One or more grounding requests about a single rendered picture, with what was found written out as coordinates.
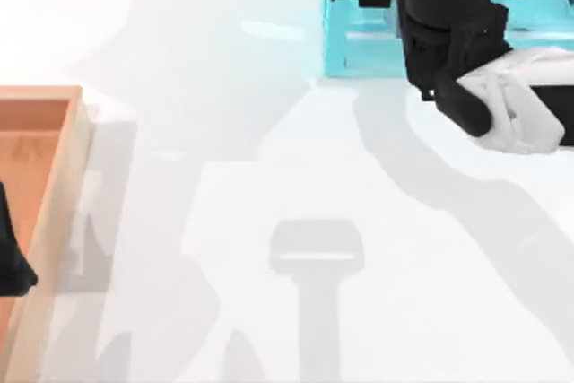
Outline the shallow salmon-coloured box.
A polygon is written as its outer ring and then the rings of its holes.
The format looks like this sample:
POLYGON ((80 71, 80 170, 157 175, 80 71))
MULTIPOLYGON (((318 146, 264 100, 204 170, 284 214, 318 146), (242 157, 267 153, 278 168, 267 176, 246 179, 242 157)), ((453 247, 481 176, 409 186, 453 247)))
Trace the shallow salmon-coloured box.
POLYGON ((91 146, 78 85, 0 85, 0 181, 39 283, 0 299, 0 383, 37 383, 91 146))

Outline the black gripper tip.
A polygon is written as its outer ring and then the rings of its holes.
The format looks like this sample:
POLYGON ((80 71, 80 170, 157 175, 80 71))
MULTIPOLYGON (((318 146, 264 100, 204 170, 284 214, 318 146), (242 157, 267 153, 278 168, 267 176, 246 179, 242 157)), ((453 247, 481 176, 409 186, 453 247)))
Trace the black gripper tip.
POLYGON ((16 239, 7 194, 0 182, 0 298, 25 296, 38 281, 16 239))

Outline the light blue rack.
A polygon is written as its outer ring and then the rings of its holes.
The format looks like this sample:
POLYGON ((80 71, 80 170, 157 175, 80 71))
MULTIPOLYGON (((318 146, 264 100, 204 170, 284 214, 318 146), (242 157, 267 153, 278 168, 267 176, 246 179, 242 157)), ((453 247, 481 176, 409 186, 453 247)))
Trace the light blue rack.
MULTIPOLYGON (((500 0, 509 9, 506 39, 514 48, 574 49, 574 0, 500 0)), ((328 77, 403 78, 397 2, 361 7, 322 0, 323 67, 328 77)))

